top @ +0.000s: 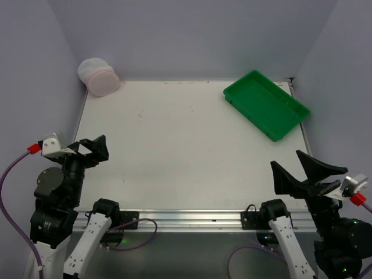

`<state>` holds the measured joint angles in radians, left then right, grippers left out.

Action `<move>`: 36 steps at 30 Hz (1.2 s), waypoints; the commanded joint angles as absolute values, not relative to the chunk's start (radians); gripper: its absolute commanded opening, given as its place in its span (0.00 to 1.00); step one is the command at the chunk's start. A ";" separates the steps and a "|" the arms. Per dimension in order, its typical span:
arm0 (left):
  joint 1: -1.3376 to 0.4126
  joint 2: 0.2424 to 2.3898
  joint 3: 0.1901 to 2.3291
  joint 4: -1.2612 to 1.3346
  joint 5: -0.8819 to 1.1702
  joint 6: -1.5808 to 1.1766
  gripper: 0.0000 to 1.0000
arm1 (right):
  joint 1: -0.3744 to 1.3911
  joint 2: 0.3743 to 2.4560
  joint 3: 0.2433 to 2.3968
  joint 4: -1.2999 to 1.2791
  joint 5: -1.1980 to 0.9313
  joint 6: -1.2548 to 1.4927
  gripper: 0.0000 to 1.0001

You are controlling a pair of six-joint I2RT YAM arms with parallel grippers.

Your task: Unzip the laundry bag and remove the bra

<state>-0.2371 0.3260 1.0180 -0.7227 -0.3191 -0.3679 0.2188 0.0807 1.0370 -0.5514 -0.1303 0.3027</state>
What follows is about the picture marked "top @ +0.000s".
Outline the white mesh laundry bag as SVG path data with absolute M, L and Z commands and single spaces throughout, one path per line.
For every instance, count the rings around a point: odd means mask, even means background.
M 123 84 L 113 67 L 100 58 L 84 60 L 77 73 L 88 92 L 96 97 L 112 94 Z

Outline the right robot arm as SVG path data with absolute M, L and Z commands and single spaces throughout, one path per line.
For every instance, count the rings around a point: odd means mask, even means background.
M 320 236 L 320 240 L 314 242 L 316 264 L 326 278 L 363 278 L 371 270 L 371 267 L 362 269 L 363 259 L 371 257 L 371 224 L 341 217 L 339 210 L 344 201 L 371 210 L 360 192 L 368 178 L 359 174 L 327 183 L 326 178 L 346 174 L 348 169 L 321 162 L 300 150 L 296 154 L 307 179 L 297 180 L 272 161 L 275 193 L 305 201 Z M 274 232 L 291 278 L 320 277 L 308 266 L 294 235 L 291 215 L 282 200 L 263 202 L 258 221 Z

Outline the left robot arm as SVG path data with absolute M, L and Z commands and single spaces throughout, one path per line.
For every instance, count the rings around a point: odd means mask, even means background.
M 99 199 L 88 215 L 87 226 L 70 256 L 67 246 L 78 217 L 85 171 L 109 159 L 106 137 L 81 139 L 64 145 L 53 133 L 37 144 L 41 155 L 60 167 L 40 173 L 34 191 L 35 212 L 31 217 L 30 239 L 37 260 L 35 272 L 43 278 L 83 278 L 100 240 L 108 229 L 120 223 L 115 201 Z

